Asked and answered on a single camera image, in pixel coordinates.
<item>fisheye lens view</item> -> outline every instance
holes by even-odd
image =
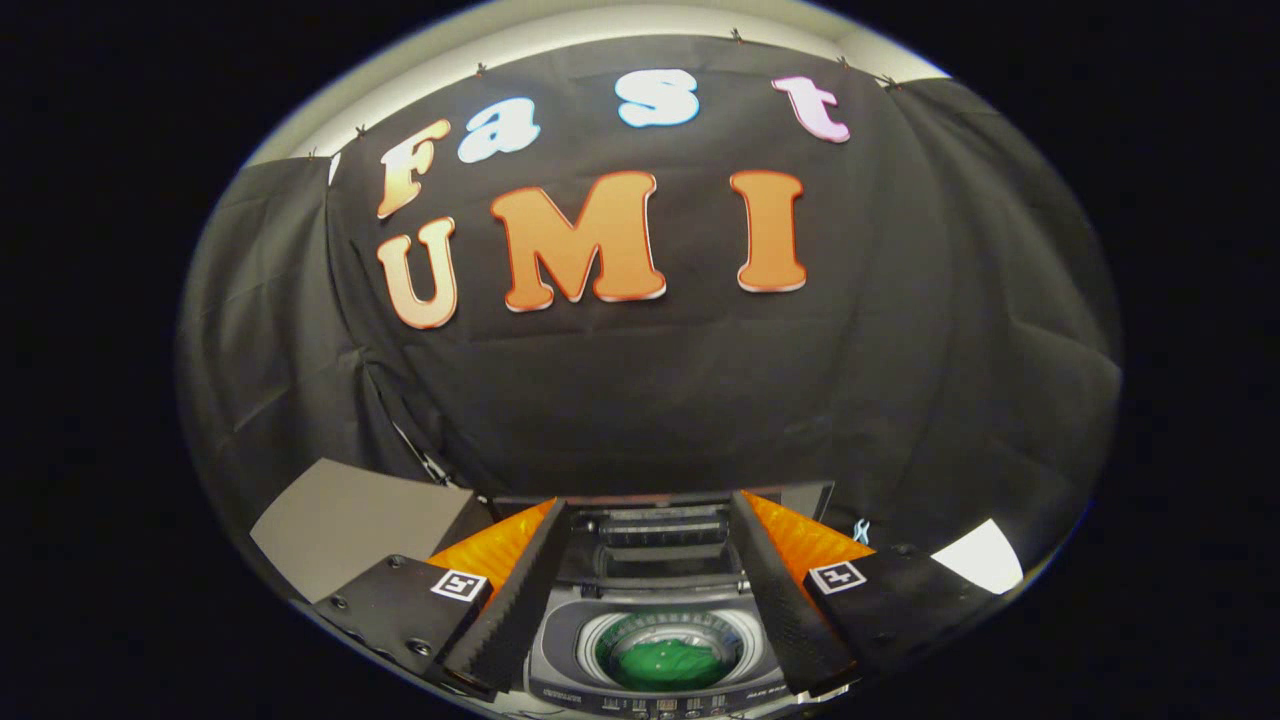
[[[424,707],[854,708],[1089,507],[1123,359],[1087,210],[855,18],[475,5],[244,156],[178,313],[191,460]]]

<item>white wall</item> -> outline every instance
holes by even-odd
[[[790,47],[904,82],[946,73],[893,41],[795,0],[691,0],[682,5],[630,0],[498,0],[419,32],[312,97],[250,158],[333,155],[360,126],[476,70],[567,45],[640,35],[728,37]]]

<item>pink letter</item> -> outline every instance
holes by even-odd
[[[838,105],[836,96],[826,90],[818,90],[806,77],[787,77],[773,81],[773,90],[781,90],[791,99],[791,109],[804,129],[828,142],[849,140],[849,127],[831,122],[823,105]]]

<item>washing machine control panel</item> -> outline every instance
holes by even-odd
[[[581,687],[557,687],[530,679],[529,691],[538,698],[558,705],[628,720],[673,720],[685,717],[718,717],[741,712],[783,697],[787,687],[781,678],[732,691],[713,691],[704,694],[634,694],[609,693]]]

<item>green fabric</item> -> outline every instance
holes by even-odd
[[[640,643],[625,652],[618,657],[613,679],[634,691],[694,691],[716,683],[728,671],[712,648],[668,639]]]

